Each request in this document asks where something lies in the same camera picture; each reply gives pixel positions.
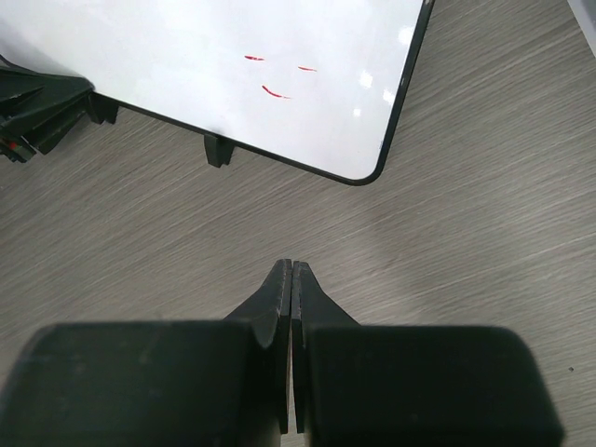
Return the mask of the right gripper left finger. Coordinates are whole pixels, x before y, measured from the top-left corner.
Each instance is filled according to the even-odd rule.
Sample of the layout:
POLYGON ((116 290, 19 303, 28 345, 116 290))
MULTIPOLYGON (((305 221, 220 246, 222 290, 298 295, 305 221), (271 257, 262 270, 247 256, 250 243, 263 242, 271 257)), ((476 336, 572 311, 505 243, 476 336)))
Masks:
POLYGON ((288 430, 291 271, 220 320, 39 330, 1 390, 5 446, 277 446, 288 430))

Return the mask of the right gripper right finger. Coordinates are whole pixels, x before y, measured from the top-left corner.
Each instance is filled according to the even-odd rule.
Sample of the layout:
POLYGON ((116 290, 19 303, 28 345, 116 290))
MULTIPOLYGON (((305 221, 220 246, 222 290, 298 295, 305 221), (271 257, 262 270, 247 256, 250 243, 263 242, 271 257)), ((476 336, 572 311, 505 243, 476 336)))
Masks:
POLYGON ((564 428, 521 337, 495 326, 356 322, 292 269, 297 430, 310 446, 560 446, 564 428))

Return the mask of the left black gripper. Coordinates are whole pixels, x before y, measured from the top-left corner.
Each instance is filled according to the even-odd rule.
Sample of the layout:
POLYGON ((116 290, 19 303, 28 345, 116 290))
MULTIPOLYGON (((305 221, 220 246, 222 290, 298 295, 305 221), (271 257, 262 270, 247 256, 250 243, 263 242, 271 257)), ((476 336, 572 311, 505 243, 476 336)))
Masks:
POLYGON ((26 163, 46 155, 87 113, 87 79, 41 74, 1 59, 1 154, 26 163))

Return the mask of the white dry-erase board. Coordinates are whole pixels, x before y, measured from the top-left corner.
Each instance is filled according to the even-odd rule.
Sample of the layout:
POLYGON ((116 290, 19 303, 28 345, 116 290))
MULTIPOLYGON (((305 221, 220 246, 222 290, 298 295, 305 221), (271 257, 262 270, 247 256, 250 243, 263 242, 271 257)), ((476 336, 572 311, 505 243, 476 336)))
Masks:
POLYGON ((351 185, 381 174, 429 1, 5 1, 1 53, 351 185))

